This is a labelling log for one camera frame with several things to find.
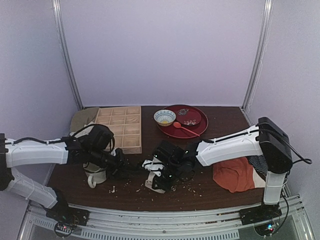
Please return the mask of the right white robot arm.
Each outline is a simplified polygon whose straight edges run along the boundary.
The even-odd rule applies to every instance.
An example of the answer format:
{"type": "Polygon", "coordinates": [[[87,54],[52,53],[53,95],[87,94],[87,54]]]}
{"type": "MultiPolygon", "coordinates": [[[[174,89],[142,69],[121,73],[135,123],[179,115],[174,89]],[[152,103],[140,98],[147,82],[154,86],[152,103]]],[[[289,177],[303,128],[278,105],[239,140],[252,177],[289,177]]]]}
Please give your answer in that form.
{"type": "Polygon", "coordinates": [[[172,179],[193,171],[195,164],[212,167],[212,180],[230,193],[263,189],[262,204],[275,206],[293,166],[289,139],[273,121],[218,138],[201,139],[182,149],[162,141],[142,167],[150,172],[146,185],[165,193],[172,179]]]}

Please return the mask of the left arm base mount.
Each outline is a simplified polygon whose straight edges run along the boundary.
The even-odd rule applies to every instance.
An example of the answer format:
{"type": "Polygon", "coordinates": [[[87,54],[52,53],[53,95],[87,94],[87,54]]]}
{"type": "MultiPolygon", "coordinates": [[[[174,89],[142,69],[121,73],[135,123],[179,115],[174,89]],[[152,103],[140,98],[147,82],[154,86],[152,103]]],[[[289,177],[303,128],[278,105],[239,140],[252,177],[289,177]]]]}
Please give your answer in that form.
{"type": "Polygon", "coordinates": [[[48,218],[73,226],[86,226],[90,215],[88,210],[70,207],[66,201],[62,200],[59,200],[52,208],[44,209],[48,218]]]}

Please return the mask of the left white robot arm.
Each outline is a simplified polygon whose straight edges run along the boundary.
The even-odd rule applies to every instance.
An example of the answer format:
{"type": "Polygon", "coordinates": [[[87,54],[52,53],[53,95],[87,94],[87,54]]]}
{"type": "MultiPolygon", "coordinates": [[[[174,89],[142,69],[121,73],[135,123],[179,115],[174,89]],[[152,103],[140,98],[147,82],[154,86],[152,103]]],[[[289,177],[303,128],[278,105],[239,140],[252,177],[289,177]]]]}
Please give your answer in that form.
{"type": "Polygon", "coordinates": [[[92,123],[69,136],[54,140],[0,135],[0,189],[37,202],[47,210],[66,211],[68,202],[59,190],[26,177],[17,167],[36,164],[94,164],[111,178],[127,178],[139,168],[115,146],[114,133],[105,125],[92,123]]]}

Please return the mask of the beige underwear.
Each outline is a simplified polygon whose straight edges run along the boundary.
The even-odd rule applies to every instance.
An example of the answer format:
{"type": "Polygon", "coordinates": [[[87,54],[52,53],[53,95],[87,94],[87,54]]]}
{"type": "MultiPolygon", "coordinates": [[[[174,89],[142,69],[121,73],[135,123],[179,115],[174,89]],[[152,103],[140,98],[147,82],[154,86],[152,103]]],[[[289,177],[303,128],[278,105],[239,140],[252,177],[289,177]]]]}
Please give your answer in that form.
{"type": "Polygon", "coordinates": [[[165,167],[165,165],[157,159],[146,159],[142,163],[142,167],[145,170],[149,171],[148,178],[145,180],[145,187],[156,193],[164,194],[166,191],[163,189],[163,187],[159,187],[156,184],[156,177],[160,177],[162,175],[162,170],[165,167]]]}

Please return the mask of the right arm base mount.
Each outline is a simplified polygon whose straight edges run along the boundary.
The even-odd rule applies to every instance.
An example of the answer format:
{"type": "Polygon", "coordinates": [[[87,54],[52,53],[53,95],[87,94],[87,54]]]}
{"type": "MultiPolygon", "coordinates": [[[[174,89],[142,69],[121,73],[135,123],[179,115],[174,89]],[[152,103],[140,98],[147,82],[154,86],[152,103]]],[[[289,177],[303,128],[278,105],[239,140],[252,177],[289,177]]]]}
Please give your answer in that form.
{"type": "Polygon", "coordinates": [[[282,211],[279,202],[277,204],[265,204],[262,202],[261,205],[243,208],[239,211],[240,221],[243,226],[271,220],[281,215],[282,211]]]}

